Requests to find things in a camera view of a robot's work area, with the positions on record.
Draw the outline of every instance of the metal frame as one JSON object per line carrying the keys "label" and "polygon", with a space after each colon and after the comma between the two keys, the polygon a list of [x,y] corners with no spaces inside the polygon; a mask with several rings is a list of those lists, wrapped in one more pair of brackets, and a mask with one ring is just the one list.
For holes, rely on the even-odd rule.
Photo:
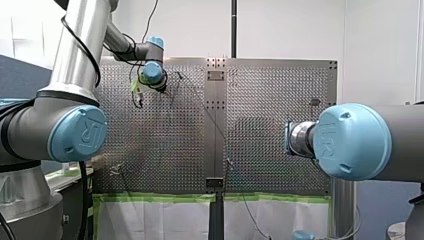
{"label": "metal frame", "polygon": [[[109,57],[109,60],[105,59],[103,63],[103,68],[108,71],[108,64],[113,66],[123,67],[129,70],[129,67],[124,63],[117,63]],[[204,127],[204,148],[203,148],[203,166],[204,166],[204,181],[203,187],[198,188],[197,193],[215,193],[216,201],[211,204],[211,236],[210,239],[223,239],[224,234],[224,214],[223,214],[223,191],[227,190],[230,192],[237,192],[237,189],[224,189],[226,186],[223,185],[223,182],[227,181],[225,178],[226,175],[226,164],[225,159],[227,155],[226,145],[228,140],[227,137],[227,123],[228,123],[228,114],[231,109],[228,105],[228,96],[229,94],[229,81],[231,80],[231,73],[229,70],[235,66],[245,66],[249,67],[263,67],[263,68],[290,68],[290,69],[323,69],[322,71],[326,72],[326,102],[321,105],[322,108],[336,104],[336,89],[337,89],[337,62],[336,61],[314,61],[314,60],[252,60],[252,59],[223,59],[223,58],[168,58],[164,62],[165,69],[173,68],[178,66],[183,70],[189,70],[190,67],[196,66],[203,71],[203,94],[196,101],[198,101],[198,109],[203,108],[203,127]],[[105,76],[105,81],[111,81],[113,79],[108,79],[108,76]],[[170,82],[176,81],[176,75],[173,74],[170,77]],[[129,98],[130,95],[126,94],[122,96],[123,98]],[[318,117],[320,113],[319,110],[314,112],[314,117]],[[307,119],[306,116],[303,116],[302,121],[305,120],[315,120]],[[304,161],[305,165],[299,165],[298,167],[306,169],[313,169],[313,166],[310,165],[306,160]],[[249,189],[247,191],[261,191],[261,189]],[[193,191],[165,191],[164,193],[196,193]],[[354,187],[352,183],[344,182],[341,180],[333,180],[331,183],[328,182],[328,187],[320,191],[291,191],[282,193],[291,193],[291,194],[303,194],[303,195],[331,195],[332,204],[330,210],[329,222],[330,225],[330,235],[342,236],[353,224],[353,215],[354,215]]]}

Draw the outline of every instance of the vertical metal post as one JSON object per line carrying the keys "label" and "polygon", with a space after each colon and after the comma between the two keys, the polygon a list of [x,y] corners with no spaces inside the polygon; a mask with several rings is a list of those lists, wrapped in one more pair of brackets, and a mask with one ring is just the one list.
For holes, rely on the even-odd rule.
{"label": "vertical metal post", "polygon": [[331,204],[329,215],[330,236],[344,236],[355,229],[355,183],[333,178],[331,180]]}
{"label": "vertical metal post", "polygon": [[[97,62],[100,61],[111,9],[109,0],[71,0],[68,4],[65,20]],[[42,90],[69,92],[95,100],[92,93],[95,79],[93,64],[74,37],[63,28],[50,84]]]}
{"label": "vertical metal post", "polygon": [[231,58],[237,58],[237,0],[231,0]]}

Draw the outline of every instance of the pegboard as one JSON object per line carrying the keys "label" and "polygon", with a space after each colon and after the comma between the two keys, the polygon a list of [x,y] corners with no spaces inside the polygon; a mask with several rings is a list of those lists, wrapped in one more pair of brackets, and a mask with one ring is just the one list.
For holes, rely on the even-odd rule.
{"label": "pegboard", "polygon": [[[337,63],[217,61],[166,60],[167,93],[145,93],[138,109],[131,66],[102,60],[97,96],[109,130],[95,158],[95,192],[203,193],[214,176],[226,178],[229,192],[328,195],[323,173],[283,153],[284,124],[315,120],[335,103]],[[320,104],[311,106],[312,99]]]}
{"label": "pegboard", "polygon": [[145,92],[143,107],[136,108],[131,66],[102,60],[97,96],[109,128],[95,158],[95,192],[204,192],[204,62],[168,61],[165,94]]}
{"label": "pegboard", "polygon": [[311,160],[284,154],[284,124],[315,121],[335,104],[337,62],[230,59],[226,66],[226,191],[328,195],[330,180]]}

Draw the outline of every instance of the silver robot arm segment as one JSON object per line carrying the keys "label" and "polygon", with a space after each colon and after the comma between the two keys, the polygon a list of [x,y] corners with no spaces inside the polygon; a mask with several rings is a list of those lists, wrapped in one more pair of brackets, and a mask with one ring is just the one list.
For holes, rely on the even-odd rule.
{"label": "silver robot arm segment", "polygon": [[[61,6],[71,30],[63,28],[50,83],[38,91],[33,106],[0,120],[0,166],[28,160],[84,161],[99,150],[107,123],[93,91],[98,77],[94,65],[100,62],[103,42],[117,60],[144,61],[145,84],[158,91],[166,88],[163,40],[129,42],[110,22],[117,0],[71,0]],[[94,63],[70,31],[88,48]]]}
{"label": "silver robot arm segment", "polygon": [[351,181],[424,182],[424,106],[342,104],[286,125],[286,153],[313,158]]}

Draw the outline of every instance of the light blue joint cap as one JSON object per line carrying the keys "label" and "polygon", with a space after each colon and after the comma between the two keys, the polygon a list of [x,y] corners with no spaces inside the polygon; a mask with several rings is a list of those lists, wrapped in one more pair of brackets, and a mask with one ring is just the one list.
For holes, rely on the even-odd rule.
{"label": "light blue joint cap", "polygon": [[392,139],[389,127],[376,111],[361,104],[342,104],[321,113],[314,151],[330,176],[368,180],[385,168]]}
{"label": "light blue joint cap", "polygon": [[106,116],[91,105],[67,112],[50,133],[48,150],[57,162],[87,161],[100,149],[106,138]]}
{"label": "light blue joint cap", "polygon": [[144,65],[143,75],[147,83],[156,84],[162,78],[162,68],[158,63],[149,61]]}
{"label": "light blue joint cap", "polygon": [[28,99],[23,98],[0,98],[0,106],[9,105],[16,102],[24,102],[28,101]]}
{"label": "light blue joint cap", "polygon": [[315,240],[315,236],[304,231],[295,231],[292,240]]}
{"label": "light blue joint cap", "polygon": [[163,39],[161,37],[149,36],[147,38],[147,42],[153,43],[156,46],[158,46],[158,47],[160,47],[160,48],[163,49],[164,44],[163,44]]}

